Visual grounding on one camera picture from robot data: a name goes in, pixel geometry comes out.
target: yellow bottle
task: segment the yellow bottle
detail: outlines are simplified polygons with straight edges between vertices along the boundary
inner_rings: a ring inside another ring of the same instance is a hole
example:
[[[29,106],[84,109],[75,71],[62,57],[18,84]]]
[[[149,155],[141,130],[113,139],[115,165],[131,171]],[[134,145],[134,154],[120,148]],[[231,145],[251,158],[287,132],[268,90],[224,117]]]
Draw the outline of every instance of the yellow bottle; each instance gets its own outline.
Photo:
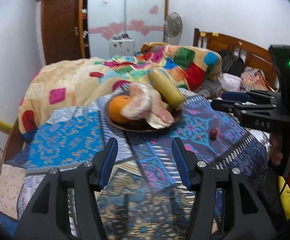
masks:
[[[148,76],[153,86],[173,108],[178,108],[185,101],[183,94],[160,70],[152,69],[148,73]]]

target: red ball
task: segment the red ball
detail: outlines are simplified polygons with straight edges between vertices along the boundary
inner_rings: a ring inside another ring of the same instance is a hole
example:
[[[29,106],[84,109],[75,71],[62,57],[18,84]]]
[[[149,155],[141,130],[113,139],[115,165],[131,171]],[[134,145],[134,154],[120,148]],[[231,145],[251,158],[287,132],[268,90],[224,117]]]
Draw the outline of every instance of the red ball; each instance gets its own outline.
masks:
[[[215,140],[217,137],[217,132],[218,132],[217,128],[212,128],[209,132],[209,138],[211,140]]]

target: door handle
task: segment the door handle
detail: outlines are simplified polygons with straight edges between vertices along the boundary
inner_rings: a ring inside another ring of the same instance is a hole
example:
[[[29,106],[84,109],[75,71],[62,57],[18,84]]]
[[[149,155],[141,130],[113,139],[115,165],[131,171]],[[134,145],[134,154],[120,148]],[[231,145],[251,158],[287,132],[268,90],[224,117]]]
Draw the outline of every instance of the door handle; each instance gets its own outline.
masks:
[[[75,32],[75,35],[78,36],[78,28],[75,26],[75,29],[70,30],[71,32]]]

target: plate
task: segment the plate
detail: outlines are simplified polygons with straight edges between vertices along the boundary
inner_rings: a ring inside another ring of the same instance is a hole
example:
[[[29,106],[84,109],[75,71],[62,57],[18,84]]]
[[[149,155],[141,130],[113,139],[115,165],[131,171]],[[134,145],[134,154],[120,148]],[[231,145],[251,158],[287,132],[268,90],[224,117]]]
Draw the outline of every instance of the plate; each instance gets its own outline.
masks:
[[[129,91],[125,91],[123,93],[120,93],[119,95],[129,96]],[[166,127],[166,128],[163,128],[163,129],[155,129],[155,128],[151,127],[146,122],[145,119],[138,120],[138,121],[130,121],[129,123],[124,123],[124,124],[116,123],[109,116],[109,112],[108,112],[109,102],[110,102],[110,100],[105,105],[104,115],[105,115],[105,118],[106,118],[107,122],[110,123],[112,126],[114,126],[116,128],[119,128],[119,129],[122,129],[122,130],[128,131],[128,132],[155,132],[155,131],[165,130],[165,129],[169,128],[169,127]],[[181,109],[180,110],[174,110],[172,112],[172,116],[174,117],[173,124],[177,123],[182,117],[182,110]]]

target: brown door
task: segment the brown door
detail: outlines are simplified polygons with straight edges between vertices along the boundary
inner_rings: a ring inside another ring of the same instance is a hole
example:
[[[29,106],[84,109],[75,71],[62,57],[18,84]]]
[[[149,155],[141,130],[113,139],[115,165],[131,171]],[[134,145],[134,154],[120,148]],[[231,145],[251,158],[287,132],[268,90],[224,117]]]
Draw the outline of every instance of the brown door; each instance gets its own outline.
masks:
[[[46,64],[80,59],[78,0],[42,0],[41,13]]]

